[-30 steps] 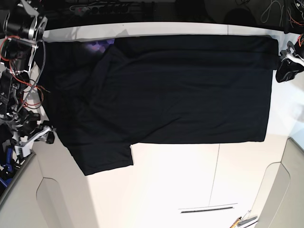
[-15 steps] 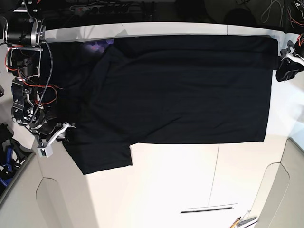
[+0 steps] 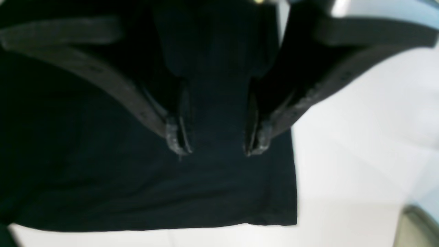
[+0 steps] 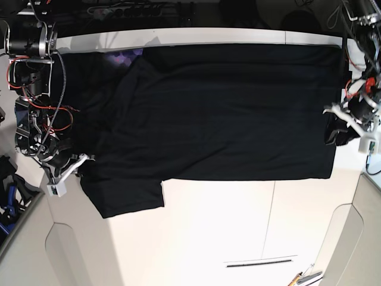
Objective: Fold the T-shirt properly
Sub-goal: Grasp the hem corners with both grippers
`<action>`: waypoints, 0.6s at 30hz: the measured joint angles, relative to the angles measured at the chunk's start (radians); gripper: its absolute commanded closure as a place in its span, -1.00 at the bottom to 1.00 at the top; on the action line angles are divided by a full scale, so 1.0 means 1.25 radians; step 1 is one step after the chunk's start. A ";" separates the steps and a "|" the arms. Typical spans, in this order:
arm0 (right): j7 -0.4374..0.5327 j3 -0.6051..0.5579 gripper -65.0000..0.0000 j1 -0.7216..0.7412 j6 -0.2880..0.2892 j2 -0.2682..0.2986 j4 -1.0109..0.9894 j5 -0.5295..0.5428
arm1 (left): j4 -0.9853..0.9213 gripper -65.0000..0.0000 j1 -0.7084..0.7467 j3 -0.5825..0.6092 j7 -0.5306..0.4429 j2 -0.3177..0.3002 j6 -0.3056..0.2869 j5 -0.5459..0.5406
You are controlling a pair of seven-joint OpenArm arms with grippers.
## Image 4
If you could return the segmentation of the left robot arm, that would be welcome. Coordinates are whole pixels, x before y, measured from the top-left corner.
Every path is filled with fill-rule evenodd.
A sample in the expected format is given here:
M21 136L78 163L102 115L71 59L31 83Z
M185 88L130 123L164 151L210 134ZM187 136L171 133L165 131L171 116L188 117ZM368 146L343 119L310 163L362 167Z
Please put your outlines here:
M327 145L342 146L360 138L361 153L378 153L380 135L380 6L379 1L341 1L338 15L346 34L364 54L358 79L347 81L344 98L324 109L333 115L324 134Z

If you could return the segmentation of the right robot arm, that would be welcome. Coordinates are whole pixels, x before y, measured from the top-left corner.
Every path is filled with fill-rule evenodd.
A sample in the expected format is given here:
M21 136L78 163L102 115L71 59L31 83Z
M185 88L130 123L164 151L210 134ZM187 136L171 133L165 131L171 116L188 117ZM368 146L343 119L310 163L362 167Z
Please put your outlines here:
M63 105L67 73L57 50L56 23L48 15L49 1L1 1L5 22L4 51L9 56L8 88L18 95L15 103L15 143L26 157L42 166L54 191L91 157L74 154L73 144L63 132L72 127L73 107ZM58 101L51 101L54 59L62 70L63 85Z

